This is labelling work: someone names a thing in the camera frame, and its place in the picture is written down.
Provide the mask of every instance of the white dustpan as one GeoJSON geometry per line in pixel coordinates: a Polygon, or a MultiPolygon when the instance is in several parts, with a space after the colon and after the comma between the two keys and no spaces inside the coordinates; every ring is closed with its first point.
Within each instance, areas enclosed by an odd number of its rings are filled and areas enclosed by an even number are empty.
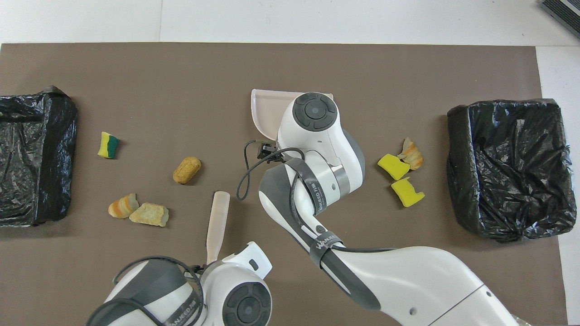
{"type": "Polygon", "coordinates": [[[205,246],[208,250],[207,264],[217,260],[226,232],[227,211],[230,208],[230,194],[216,191],[213,194],[212,211],[209,215],[208,237],[205,246]]]}
{"type": "MultiPolygon", "coordinates": [[[[258,131],[269,139],[276,140],[284,111],[290,102],[301,94],[304,93],[253,89],[252,119],[258,131]]],[[[334,98],[331,93],[325,95],[334,98]]]]}

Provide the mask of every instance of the white floor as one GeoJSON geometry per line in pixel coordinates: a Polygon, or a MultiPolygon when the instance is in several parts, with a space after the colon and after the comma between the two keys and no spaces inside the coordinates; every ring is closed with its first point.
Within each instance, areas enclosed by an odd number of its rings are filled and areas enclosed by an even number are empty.
{"type": "MultiPolygon", "coordinates": [[[[0,46],[158,41],[537,46],[543,96],[562,107],[580,158],[580,39],[536,0],[0,1],[0,46]]],[[[568,322],[580,324],[579,228],[559,240],[568,322]]]]}

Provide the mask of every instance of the sponge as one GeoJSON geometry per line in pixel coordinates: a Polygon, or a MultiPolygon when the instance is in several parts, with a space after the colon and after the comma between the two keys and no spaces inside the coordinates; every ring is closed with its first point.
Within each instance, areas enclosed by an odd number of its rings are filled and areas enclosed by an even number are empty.
{"type": "Polygon", "coordinates": [[[111,135],[110,133],[101,132],[101,148],[97,153],[98,156],[104,158],[115,158],[115,150],[117,150],[117,145],[119,145],[119,138],[111,135]]]}
{"type": "Polygon", "coordinates": [[[395,180],[401,179],[407,172],[409,172],[409,169],[411,168],[409,164],[401,162],[398,157],[391,154],[383,156],[383,158],[379,160],[378,164],[381,168],[385,169],[385,171],[387,171],[395,180]]]}
{"type": "Polygon", "coordinates": [[[414,205],[425,197],[424,193],[415,192],[415,188],[413,188],[413,185],[409,182],[409,177],[391,184],[391,187],[397,193],[405,207],[414,205]]]}

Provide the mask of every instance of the plastic bag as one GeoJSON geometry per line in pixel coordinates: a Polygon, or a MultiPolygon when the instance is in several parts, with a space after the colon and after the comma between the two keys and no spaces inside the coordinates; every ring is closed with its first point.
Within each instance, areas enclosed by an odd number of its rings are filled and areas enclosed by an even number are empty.
{"type": "Polygon", "coordinates": [[[447,117],[447,180],[459,224],[498,242],[572,229],[572,163],[553,100],[477,102],[447,117]]]}
{"type": "Polygon", "coordinates": [[[0,96],[0,226],[66,216],[77,108],[60,89],[0,96]]]}

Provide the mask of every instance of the brown table surface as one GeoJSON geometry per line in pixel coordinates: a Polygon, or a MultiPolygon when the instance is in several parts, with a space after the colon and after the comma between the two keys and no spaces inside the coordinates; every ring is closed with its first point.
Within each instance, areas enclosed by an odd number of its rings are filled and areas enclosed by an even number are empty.
{"type": "Polygon", "coordinates": [[[212,194],[233,195],[220,257],[256,241],[274,268],[271,325],[398,325],[352,302],[251,195],[235,200],[242,147],[263,138],[252,88],[332,92],[343,127],[367,159],[362,187],[322,215],[348,247],[427,245],[461,258],[513,313],[565,324],[557,238],[498,244],[455,221],[448,194],[446,112],[479,100],[541,97],[535,50],[509,46],[289,44],[4,44],[0,94],[56,85],[79,109],[72,204],[56,223],[0,230],[0,324],[78,325],[128,262],[168,255],[205,262],[212,194]],[[96,155],[100,132],[122,140],[116,160],[96,155]],[[411,182],[426,194],[404,208],[376,166],[410,136],[425,156],[411,182]],[[203,167],[186,186],[172,172],[186,156],[203,167]],[[166,228],[118,220],[108,205],[137,193],[164,204],[166,228]]]}

